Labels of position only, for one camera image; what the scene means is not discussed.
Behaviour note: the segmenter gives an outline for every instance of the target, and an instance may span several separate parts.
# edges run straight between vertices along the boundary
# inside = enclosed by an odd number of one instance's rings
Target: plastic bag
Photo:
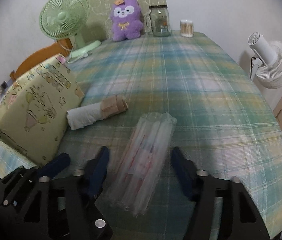
[[[144,214],[159,179],[177,120],[168,113],[140,117],[116,170],[107,198],[132,212]]]

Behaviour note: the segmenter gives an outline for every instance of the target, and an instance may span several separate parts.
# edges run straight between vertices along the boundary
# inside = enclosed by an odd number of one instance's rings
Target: black jar lid
[[[149,6],[150,9],[160,9],[160,8],[167,8],[167,5],[152,5]]]

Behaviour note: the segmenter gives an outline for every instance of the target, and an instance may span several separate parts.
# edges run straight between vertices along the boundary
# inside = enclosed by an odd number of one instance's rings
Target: black cable
[[[252,79],[252,68],[253,68],[252,61],[253,61],[253,59],[256,59],[256,58],[255,57],[251,57],[250,79]]]

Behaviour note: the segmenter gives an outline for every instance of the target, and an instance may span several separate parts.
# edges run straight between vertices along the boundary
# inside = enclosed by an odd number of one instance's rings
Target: stuffed animal
[[[136,39],[140,37],[143,23],[140,21],[141,7],[137,0],[117,0],[111,10],[114,41]]]

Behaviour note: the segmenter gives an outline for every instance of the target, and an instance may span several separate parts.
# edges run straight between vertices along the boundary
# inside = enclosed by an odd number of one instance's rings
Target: checkered tablecloth
[[[173,33],[105,41],[90,57],[69,67],[85,90],[82,105],[116,94],[127,98],[129,110],[68,130],[59,148],[71,156],[66,172],[84,166],[106,145],[111,150],[111,174],[140,116],[169,112],[177,119],[171,146],[179,146],[213,176],[238,176],[270,236],[282,230],[282,132],[247,74],[207,36],[183,38]],[[193,211],[169,159],[145,215],[134,218],[110,206],[102,195],[96,204],[113,228],[112,239],[119,240],[182,239]],[[211,239],[217,237],[220,207],[218,200]]]

